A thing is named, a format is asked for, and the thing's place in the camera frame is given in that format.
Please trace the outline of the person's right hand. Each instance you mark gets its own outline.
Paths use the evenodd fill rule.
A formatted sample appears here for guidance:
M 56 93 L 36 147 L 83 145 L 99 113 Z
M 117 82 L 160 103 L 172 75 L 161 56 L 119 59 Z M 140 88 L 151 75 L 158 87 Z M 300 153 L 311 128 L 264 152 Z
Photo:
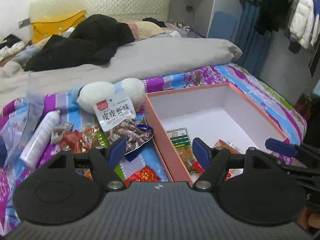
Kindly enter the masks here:
M 302 226 L 304 229 L 308 229 L 310 227 L 320 229 L 320 214 L 316 213 L 311 209 L 305 207 L 302 211 L 298 224 Z

